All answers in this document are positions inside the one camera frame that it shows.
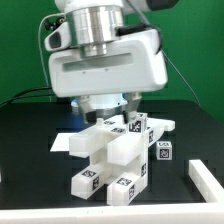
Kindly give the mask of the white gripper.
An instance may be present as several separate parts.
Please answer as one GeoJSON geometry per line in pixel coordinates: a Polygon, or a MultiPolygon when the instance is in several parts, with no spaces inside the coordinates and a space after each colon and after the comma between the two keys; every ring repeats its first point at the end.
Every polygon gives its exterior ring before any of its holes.
{"type": "Polygon", "coordinates": [[[109,43],[104,56],[82,59],[78,49],[53,53],[49,58],[52,89],[58,97],[80,96],[78,105],[86,123],[96,122],[89,95],[125,93],[123,118],[130,123],[136,119],[139,92],[160,90],[168,81],[159,45],[158,32],[151,29],[109,43]]]}

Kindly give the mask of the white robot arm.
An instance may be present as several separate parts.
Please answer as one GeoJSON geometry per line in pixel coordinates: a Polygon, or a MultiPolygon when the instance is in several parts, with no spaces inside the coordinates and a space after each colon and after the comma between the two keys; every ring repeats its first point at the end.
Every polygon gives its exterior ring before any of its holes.
{"type": "Polygon", "coordinates": [[[104,95],[122,93],[126,123],[136,119],[143,92],[162,89],[167,72],[160,31],[147,20],[126,26],[123,17],[174,7],[179,0],[55,0],[65,21],[46,39],[54,93],[75,96],[86,120],[104,95]]]}

